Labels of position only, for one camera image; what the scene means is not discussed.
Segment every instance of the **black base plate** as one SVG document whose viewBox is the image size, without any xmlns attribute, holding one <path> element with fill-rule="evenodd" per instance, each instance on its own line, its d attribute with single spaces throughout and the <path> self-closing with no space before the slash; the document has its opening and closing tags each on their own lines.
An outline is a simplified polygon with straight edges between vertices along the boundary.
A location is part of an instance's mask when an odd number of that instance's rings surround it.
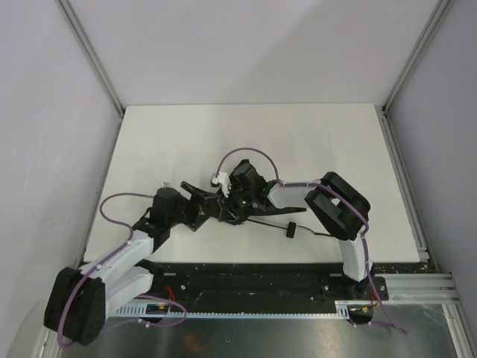
<svg viewBox="0 0 477 358">
<path fill-rule="evenodd" d="M 162 264 L 157 288 L 170 286 L 191 313 L 335 313 L 335 301 L 371 301 L 370 287 L 353 297 L 334 264 Z M 374 277 L 383 301 L 383 277 Z M 164 291 L 152 292 L 160 297 Z"/>
</svg>

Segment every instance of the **white connector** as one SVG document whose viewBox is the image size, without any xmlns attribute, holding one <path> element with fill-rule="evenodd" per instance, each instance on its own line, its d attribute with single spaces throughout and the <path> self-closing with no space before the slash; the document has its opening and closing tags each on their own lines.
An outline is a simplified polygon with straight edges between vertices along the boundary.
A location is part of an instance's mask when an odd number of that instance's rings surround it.
<svg viewBox="0 0 477 358">
<path fill-rule="evenodd" d="M 217 173 L 212 173 L 212 177 L 210 178 L 210 184 L 212 186 L 220 186 L 223 194 L 226 198 L 228 198 L 230 192 L 229 175 L 226 172 L 219 172 L 218 175 L 216 174 Z"/>
</svg>

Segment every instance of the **wire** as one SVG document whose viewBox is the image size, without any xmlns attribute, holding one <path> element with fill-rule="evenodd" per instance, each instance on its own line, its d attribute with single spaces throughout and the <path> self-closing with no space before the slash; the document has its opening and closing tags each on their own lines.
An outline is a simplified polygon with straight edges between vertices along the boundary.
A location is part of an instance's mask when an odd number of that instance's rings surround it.
<svg viewBox="0 0 477 358">
<path fill-rule="evenodd" d="M 165 289 L 167 289 L 167 292 L 169 292 L 169 300 L 172 299 L 175 302 L 176 301 L 176 296 L 175 296 L 174 292 L 172 291 L 172 288 L 169 285 L 167 285 L 165 287 Z"/>
<path fill-rule="evenodd" d="M 385 305 L 382 303 L 382 300 L 381 298 L 379 297 L 379 294 L 378 294 L 378 291 L 376 289 L 376 286 L 374 285 L 374 281 L 373 281 L 373 278 L 371 276 L 371 272 L 370 272 L 370 266 L 369 266 L 369 252 L 368 252 L 368 249 L 367 249 L 367 242 L 366 242 L 366 238 L 364 237 L 364 235 L 366 234 L 366 232 L 369 231 L 370 229 L 370 225 L 369 223 L 367 222 L 366 218 L 349 202 L 347 201 L 345 198 L 343 198 L 341 195 L 339 195 L 335 190 L 331 189 L 330 187 L 328 186 L 325 186 L 323 185 L 322 183 L 315 183 L 315 182 L 301 182 L 301 183 L 285 183 L 285 182 L 282 182 L 282 181 L 279 181 L 279 183 L 283 186 L 283 187 L 287 187 L 287 186 L 316 186 L 320 189 L 323 189 L 325 191 L 327 191 L 329 194 L 331 194 L 332 196 L 334 196 L 335 198 L 337 198 L 341 203 L 343 203 L 348 209 L 350 209 L 356 216 L 358 216 L 359 220 L 361 220 L 361 222 L 363 223 L 364 225 L 364 230 L 363 232 L 361 233 L 361 240 L 363 242 L 363 250 L 364 250 L 364 269 L 366 271 L 366 275 L 367 275 L 367 279 L 369 280 L 370 282 L 370 285 L 371 285 L 371 289 L 374 291 L 375 293 L 375 296 L 376 296 L 376 299 L 378 300 L 378 303 L 379 305 L 381 306 L 383 312 L 385 313 L 386 317 L 388 317 L 389 321 L 391 321 L 391 323 L 388 323 L 388 322 L 373 322 L 373 324 L 375 325 L 385 325 L 387 327 L 394 327 L 396 328 L 401 334 L 403 335 L 407 335 L 408 333 L 403 330 L 397 323 L 396 321 L 394 321 L 393 317 L 391 316 L 391 314 L 389 313 L 388 309 L 385 307 Z"/>
<path fill-rule="evenodd" d="M 152 195 L 137 194 L 135 192 L 120 192 L 118 194 L 113 194 L 113 195 L 108 196 L 107 198 L 105 198 L 101 202 L 101 204 L 99 206 L 99 213 L 101 214 L 101 216 L 108 222 L 126 227 L 129 230 L 129 236 L 127 237 L 127 240 L 125 242 L 123 242 L 119 247 L 117 247 L 114 251 L 109 253 L 106 257 L 104 257 L 102 260 L 100 260 L 97 265 L 93 266 L 86 274 L 84 274 L 83 277 L 78 281 L 78 283 L 76 284 L 76 286 L 72 290 L 72 293 L 68 297 L 68 300 L 66 301 L 66 304 L 63 308 L 63 312 L 61 313 L 60 323 L 58 324 L 57 341 L 58 341 L 58 345 L 63 349 L 71 347 L 74 343 L 73 341 L 71 341 L 69 343 L 65 343 L 63 341 L 63 339 L 64 339 L 63 330 L 65 328 L 66 317 L 68 316 L 68 312 L 69 312 L 69 310 L 72 306 L 72 303 L 73 303 L 73 300 L 75 299 L 76 294 L 79 292 L 80 288 L 86 282 L 88 277 L 91 276 L 94 271 L 98 270 L 98 267 L 101 267 L 107 261 L 111 260 L 115 255 L 117 255 L 119 252 L 121 252 L 127 246 L 127 242 L 129 242 L 133 238 L 134 230 L 133 230 L 133 227 L 131 225 L 129 225 L 127 222 L 120 222 L 119 220 L 111 219 L 109 216 L 107 216 L 104 213 L 104 205 L 110 199 L 117 198 L 119 196 L 137 196 L 137 197 L 140 197 L 140 198 L 153 198 Z"/>
<path fill-rule="evenodd" d="M 265 158 L 268 159 L 271 166 L 273 166 L 274 171 L 275 171 L 275 177 L 276 177 L 277 181 L 279 181 L 278 169 L 277 169 L 277 166 L 275 165 L 275 162 L 264 151 L 261 151 L 261 150 L 256 149 L 256 148 L 251 148 L 251 147 L 240 147 L 240 148 L 234 149 L 232 151 L 229 151 L 227 154 L 225 154 L 224 157 L 222 158 L 221 162 L 218 164 L 217 171 L 215 172 L 215 177 L 218 177 L 218 173 L 220 172 L 221 167 L 224 164 L 225 160 L 230 155 L 236 153 L 237 151 L 255 151 L 256 153 L 259 153 L 259 154 L 263 155 Z"/>
<path fill-rule="evenodd" d="M 302 229 L 308 230 L 309 232 L 311 232 L 313 235 L 316 235 L 316 236 L 334 237 L 330 233 L 319 233 L 319 232 L 313 231 L 312 229 L 310 229 L 309 227 L 306 227 L 306 226 L 297 225 L 297 227 L 301 227 Z"/>
<path fill-rule="evenodd" d="M 388 322 L 373 322 L 373 324 L 375 325 L 382 325 L 382 326 L 386 326 L 386 327 L 394 327 L 396 328 L 401 334 L 403 335 L 407 335 L 408 333 L 403 330 L 392 318 L 391 314 L 389 313 L 389 311 L 387 310 L 387 308 L 385 307 L 385 305 L 382 303 L 382 300 L 381 298 L 379 297 L 379 294 L 378 294 L 378 291 L 376 289 L 376 286 L 374 285 L 374 282 L 373 282 L 373 278 L 371 277 L 371 273 L 370 273 L 370 267 L 369 267 L 369 252 L 368 252 L 368 249 L 367 249 L 367 242 L 366 242 L 366 239 L 364 237 L 364 235 L 369 231 L 370 229 L 370 225 L 367 221 L 367 219 L 349 202 L 347 201 L 345 198 L 343 198 L 341 195 L 339 195 L 335 190 L 331 189 L 330 187 L 326 186 L 326 185 L 323 185 L 322 183 L 316 183 L 316 182 L 295 182 L 295 183 L 286 183 L 282 180 L 280 180 L 279 178 L 279 175 L 278 175 L 278 169 L 277 169 L 277 166 L 275 165 L 275 163 L 273 162 L 273 160 L 266 154 L 264 153 L 263 151 L 260 151 L 259 149 L 255 149 L 255 148 L 248 148 L 248 147 L 243 147 L 243 148 L 237 148 L 237 149 L 234 149 L 233 151 L 230 151 L 229 153 L 227 153 L 225 155 L 224 158 L 222 158 L 222 161 L 220 162 L 220 164 L 218 165 L 218 170 L 217 170 L 217 173 L 216 173 L 216 176 L 218 175 L 218 172 L 220 171 L 220 168 L 222 166 L 222 164 L 224 163 L 224 161 L 226 160 L 227 157 L 229 157 L 232 153 L 235 153 L 237 151 L 244 151 L 244 150 L 250 150 L 250 151 L 255 151 L 257 153 L 260 153 L 262 154 L 263 156 L 265 156 L 269 161 L 270 163 L 272 164 L 274 170 L 275 170 L 275 176 L 277 177 L 277 182 L 280 186 L 282 187 L 293 187 L 293 186 L 306 186 L 306 187 L 310 187 L 310 186 L 314 186 L 314 187 L 318 187 L 322 190 L 325 190 L 326 192 L 328 192 L 329 194 L 331 194 L 333 197 L 337 198 L 341 203 L 343 203 L 348 209 L 350 209 L 356 216 L 358 216 L 359 220 L 363 223 L 364 225 L 364 230 L 363 232 L 361 233 L 361 240 L 363 242 L 363 250 L 364 250 L 364 269 L 366 271 L 366 275 L 367 275 L 367 279 L 369 280 L 370 282 L 370 285 L 371 285 L 371 289 L 374 291 L 375 295 L 376 295 L 376 299 L 378 300 L 378 303 L 379 305 L 381 306 L 383 312 L 386 314 L 386 317 L 388 317 L 389 321 L 391 321 L 391 323 L 388 323 Z"/>
<path fill-rule="evenodd" d="M 260 225 L 269 226 L 269 227 L 276 227 L 277 229 L 286 230 L 286 227 L 284 227 L 284 226 L 270 224 L 268 222 L 259 222 L 258 220 L 253 220 L 253 219 L 245 219 L 245 220 L 248 221 L 248 222 L 254 222 L 255 224 L 260 224 Z"/>
<path fill-rule="evenodd" d="M 113 326 L 111 327 L 108 327 L 104 330 L 101 331 L 101 333 L 106 333 L 106 332 L 109 332 L 110 330 L 113 330 L 114 328 L 117 328 L 119 326 L 122 326 L 124 324 L 129 324 L 129 323 L 143 323 L 146 327 L 155 327 L 155 328 L 167 328 L 167 327 L 173 327 L 173 326 L 177 326 L 178 324 L 181 324 L 182 322 L 184 322 L 187 318 L 187 310 L 186 308 L 182 305 L 182 304 L 179 304 L 177 302 L 174 302 L 174 301 L 171 301 L 171 300 L 166 300 L 164 298 L 159 298 L 159 297 L 155 297 L 155 296 L 150 296 L 150 295 L 139 295 L 137 296 L 136 298 L 146 298 L 146 299 L 149 299 L 149 300 L 154 300 L 154 301 L 159 301 L 159 302 L 165 302 L 167 304 L 170 304 L 172 306 L 176 306 L 176 307 L 179 307 L 180 310 L 182 310 L 183 312 L 183 316 L 178 320 L 178 321 L 175 321 L 175 322 L 172 322 L 172 323 L 167 323 L 167 324 L 158 324 L 158 323 L 152 323 L 152 322 L 149 322 L 149 321 L 146 321 L 146 320 L 143 320 L 143 319 L 140 319 L 140 318 L 132 318 L 132 319 L 126 319 L 124 321 L 120 321 L 119 323 L 117 324 L 114 324 Z"/>
<path fill-rule="evenodd" d="M 279 226 L 279 225 L 275 225 L 275 224 L 270 224 L 269 222 L 260 222 L 260 221 L 258 221 L 258 220 L 253 220 L 253 219 L 245 219 L 245 220 L 248 221 L 248 222 L 254 222 L 255 224 L 260 224 L 260 225 L 269 226 L 269 227 L 276 227 L 277 229 L 287 230 L 287 228 L 286 228 L 285 226 Z M 328 236 L 328 237 L 333 237 L 333 235 L 330 235 L 329 233 L 317 233 L 317 232 L 314 232 L 312 229 L 310 229 L 309 227 L 306 227 L 306 226 L 297 225 L 297 227 L 301 227 L 302 229 L 308 230 L 308 231 L 310 231 L 311 233 L 313 233 L 313 234 L 316 235 L 316 236 Z"/>
<path fill-rule="evenodd" d="M 395 326 L 392 325 L 392 323 L 389 322 L 368 322 L 368 323 L 355 323 L 353 319 L 350 317 L 348 319 L 348 322 L 353 325 L 354 328 L 356 327 L 370 327 L 370 326 L 383 326 L 383 327 L 389 327 L 389 328 L 396 328 Z"/>
<path fill-rule="evenodd" d="M 379 304 L 379 302 L 376 300 L 376 295 L 374 294 L 373 290 L 371 290 L 371 298 L 373 299 L 373 306 L 371 306 L 371 308 L 374 308 Z"/>
</svg>

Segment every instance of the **black cable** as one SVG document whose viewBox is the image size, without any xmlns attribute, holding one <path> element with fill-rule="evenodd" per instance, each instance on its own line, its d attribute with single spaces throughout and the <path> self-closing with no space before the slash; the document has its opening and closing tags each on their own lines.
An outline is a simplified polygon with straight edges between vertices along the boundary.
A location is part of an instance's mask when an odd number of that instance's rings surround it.
<svg viewBox="0 0 477 358">
<path fill-rule="evenodd" d="M 253 220 L 253 219 L 246 219 L 248 222 L 254 222 L 255 224 L 260 224 L 260 225 L 264 225 L 264 226 L 270 226 L 270 227 L 276 227 L 277 229 L 282 229 L 282 230 L 287 230 L 286 227 L 284 226 L 279 226 L 279 225 L 275 225 L 275 224 L 269 224 L 267 222 L 259 222 L 258 220 Z M 306 226 L 301 226 L 301 225 L 297 225 L 298 227 L 301 227 L 302 229 L 305 229 L 305 230 L 308 230 L 310 231 L 311 233 L 313 233 L 313 235 L 316 235 L 316 236 L 328 236 L 328 237 L 333 237 L 333 235 L 330 235 L 329 233 L 317 233 L 315 231 L 313 231 L 312 229 L 310 229 L 309 227 L 306 227 Z"/>
<path fill-rule="evenodd" d="M 248 222 L 254 222 L 256 224 L 260 224 L 260 225 L 264 225 L 264 226 L 270 226 L 270 227 L 276 227 L 277 229 L 282 229 L 282 230 L 286 230 L 286 227 L 283 227 L 283 226 L 279 226 L 279 225 L 274 225 L 274 224 L 268 224 L 267 222 L 259 222 L 257 220 L 253 220 L 253 219 L 246 219 Z"/>
<path fill-rule="evenodd" d="M 309 227 L 306 227 L 306 226 L 301 226 L 301 225 L 297 225 L 297 226 L 301 227 L 302 229 L 308 230 L 309 232 L 313 233 L 313 235 L 334 237 L 333 235 L 331 235 L 329 233 L 317 233 L 317 232 L 313 231 L 312 229 L 310 229 Z"/>
</svg>

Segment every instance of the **white wall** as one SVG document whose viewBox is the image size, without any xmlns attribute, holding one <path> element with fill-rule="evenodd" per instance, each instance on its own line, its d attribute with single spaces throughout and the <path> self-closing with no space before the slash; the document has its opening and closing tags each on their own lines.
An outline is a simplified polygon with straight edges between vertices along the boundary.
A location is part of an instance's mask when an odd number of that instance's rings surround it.
<svg viewBox="0 0 477 358">
<path fill-rule="evenodd" d="M 53 0 L 0 2 L 0 48 L 0 357 L 23 358 L 78 255 L 118 119 Z"/>
<path fill-rule="evenodd" d="M 373 102 L 437 0 L 72 0 L 125 105 Z"/>
<path fill-rule="evenodd" d="M 477 336 L 477 1 L 452 6 L 393 110 L 439 266 Z"/>
</svg>

